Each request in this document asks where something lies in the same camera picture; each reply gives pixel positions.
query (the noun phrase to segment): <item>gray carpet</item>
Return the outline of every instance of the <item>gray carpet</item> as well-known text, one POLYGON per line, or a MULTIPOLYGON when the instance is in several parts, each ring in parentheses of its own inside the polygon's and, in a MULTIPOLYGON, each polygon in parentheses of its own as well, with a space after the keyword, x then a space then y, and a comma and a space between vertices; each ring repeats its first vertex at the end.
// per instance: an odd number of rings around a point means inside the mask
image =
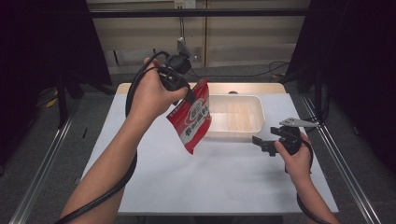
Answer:
MULTIPOLYGON (((208 76, 213 82, 268 82, 271 79, 270 74, 248 76, 257 75, 267 69, 266 65, 255 65, 197 68, 195 72, 200 76, 208 76)), ((274 73, 284 73, 285 71, 286 66, 274 73)), ((114 75, 112 80, 114 86, 117 87, 120 83, 130 82, 132 76, 114 75)), ((197 79, 187 76, 187 80, 195 81, 197 79)), ((300 117, 308 118, 302 95, 296 91, 295 82, 287 83, 285 88, 290 93, 300 117)), ((75 179, 81 176, 102 129, 113 97, 89 86, 83 86, 83 89, 86 92, 85 96, 79 101, 78 112, 73 118, 58 157, 35 201, 27 223, 51 223, 57 219, 67 198, 76 187, 75 179)), ((313 92, 305 95, 313 97, 313 92)), ((68 102, 69 107, 76 103, 73 100, 68 102)), ((34 178, 35 171, 44 158, 46 150, 50 147, 57 131, 58 122, 57 106, 40 108, 31 128, 6 164, 5 175, 0 177, 0 223, 8 223, 12 217, 23 193, 34 178)), ((392 223, 396 219, 394 209, 392 209, 396 207, 395 176, 377 159, 373 149, 364 140, 364 136, 354 133, 354 124, 337 106, 335 100, 331 101, 329 116, 325 124, 342 151, 349 168, 375 206, 379 218, 383 223, 392 223)), ((318 131, 309 132, 308 136, 313 141, 319 163, 339 207, 340 213, 337 216, 343 223, 365 223, 359 207, 351 196, 318 131)), ((305 223, 302 215, 286 215, 283 219, 285 224, 305 223)), ((180 223, 177 219, 171 219, 170 222, 180 223)), ((118 217, 116 223, 137 223, 137 219, 136 217, 118 217)))

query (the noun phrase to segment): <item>wrist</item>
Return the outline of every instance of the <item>wrist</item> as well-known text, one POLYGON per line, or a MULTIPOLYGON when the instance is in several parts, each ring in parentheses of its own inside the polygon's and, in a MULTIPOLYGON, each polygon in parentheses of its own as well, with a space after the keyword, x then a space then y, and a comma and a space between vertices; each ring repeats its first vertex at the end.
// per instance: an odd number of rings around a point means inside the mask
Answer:
POLYGON ((296 188, 306 188, 313 185, 310 175, 292 177, 291 182, 293 182, 296 188))
POLYGON ((126 117, 125 122, 129 127, 146 131, 155 119, 155 116, 151 116, 148 113, 138 113, 131 110, 128 117, 126 117))

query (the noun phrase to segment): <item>table surface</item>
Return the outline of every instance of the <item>table surface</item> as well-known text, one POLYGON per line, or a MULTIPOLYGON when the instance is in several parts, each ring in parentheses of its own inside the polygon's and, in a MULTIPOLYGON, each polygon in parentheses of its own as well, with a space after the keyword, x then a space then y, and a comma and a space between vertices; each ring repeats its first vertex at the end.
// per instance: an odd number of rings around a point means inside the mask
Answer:
MULTIPOLYGON (((84 174, 106 148, 124 121, 126 92, 121 84, 84 174)), ((257 134, 276 140, 269 128, 282 119, 298 118, 290 96, 275 83, 209 83, 211 94, 237 91, 262 101, 266 121, 257 134)), ((166 115, 158 117, 138 147, 134 176, 125 188, 122 215, 283 215, 301 213, 296 191, 279 155, 251 142, 204 138, 191 155, 166 115)), ((316 158, 312 179, 333 212, 338 208, 316 158)))

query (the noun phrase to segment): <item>left hand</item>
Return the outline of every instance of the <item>left hand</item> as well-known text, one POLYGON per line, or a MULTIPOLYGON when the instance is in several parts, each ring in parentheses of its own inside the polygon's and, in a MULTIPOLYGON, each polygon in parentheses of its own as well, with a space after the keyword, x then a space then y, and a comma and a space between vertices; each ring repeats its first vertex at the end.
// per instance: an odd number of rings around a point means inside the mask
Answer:
MULTIPOLYGON (((160 62, 154 60, 148 65, 151 67, 161 66, 160 62)), ((160 81, 160 76, 155 69, 148 71, 134 93, 133 105, 131 112, 138 113, 142 117, 156 119, 163 114, 169 106, 178 100, 183 99, 187 94, 187 87, 183 87, 177 91, 168 91, 160 81)))

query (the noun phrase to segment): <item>red snack bag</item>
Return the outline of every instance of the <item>red snack bag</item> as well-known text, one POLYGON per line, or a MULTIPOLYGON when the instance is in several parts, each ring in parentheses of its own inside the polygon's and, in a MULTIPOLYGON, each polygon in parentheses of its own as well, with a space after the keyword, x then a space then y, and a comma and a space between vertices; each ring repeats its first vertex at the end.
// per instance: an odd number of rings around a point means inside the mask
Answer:
POLYGON ((190 154, 193 154, 195 146, 205 136, 212 122, 209 114, 209 88, 207 87, 207 79, 199 80, 194 88, 192 88, 192 92, 196 96, 196 100, 192 105, 182 100, 167 116, 175 127, 184 147, 190 154))

